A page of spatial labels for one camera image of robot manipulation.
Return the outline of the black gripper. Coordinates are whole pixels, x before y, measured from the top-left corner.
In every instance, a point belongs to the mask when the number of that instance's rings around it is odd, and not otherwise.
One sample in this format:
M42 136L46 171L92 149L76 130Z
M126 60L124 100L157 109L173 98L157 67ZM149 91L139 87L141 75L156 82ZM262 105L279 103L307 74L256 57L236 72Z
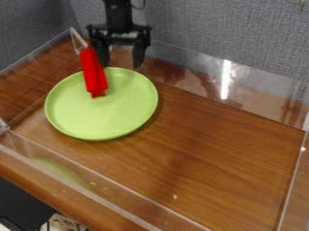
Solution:
M141 10L130 0L102 0L105 4L105 23L88 24L85 29L96 51L97 60L102 67L108 66L108 45L132 46L132 65L141 66L145 46L151 44L151 27L134 24L132 10Z

